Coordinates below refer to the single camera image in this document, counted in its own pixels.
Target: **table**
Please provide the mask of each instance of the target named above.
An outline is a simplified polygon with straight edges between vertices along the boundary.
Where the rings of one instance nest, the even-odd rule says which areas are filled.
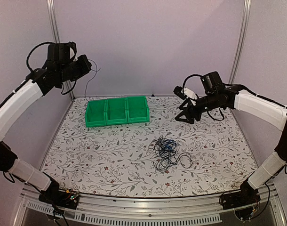
[[[256,169],[256,163],[230,110],[225,120],[213,121],[206,113],[190,125],[174,117],[182,100],[147,97],[149,123],[86,128],[87,100],[77,98],[69,110],[42,171],[62,188],[82,193],[123,197],[180,197],[238,189]],[[212,116],[220,118],[218,111]],[[149,149],[160,135],[174,139],[179,153],[189,152],[193,165],[181,164],[164,173]]]

